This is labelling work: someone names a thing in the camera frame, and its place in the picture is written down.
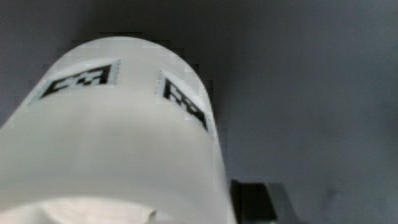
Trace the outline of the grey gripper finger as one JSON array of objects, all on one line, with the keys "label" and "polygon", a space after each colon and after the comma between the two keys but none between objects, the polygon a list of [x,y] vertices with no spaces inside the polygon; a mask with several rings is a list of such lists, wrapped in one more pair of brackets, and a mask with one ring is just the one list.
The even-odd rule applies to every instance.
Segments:
[{"label": "grey gripper finger", "polygon": [[281,183],[231,181],[238,224],[302,224]]}]

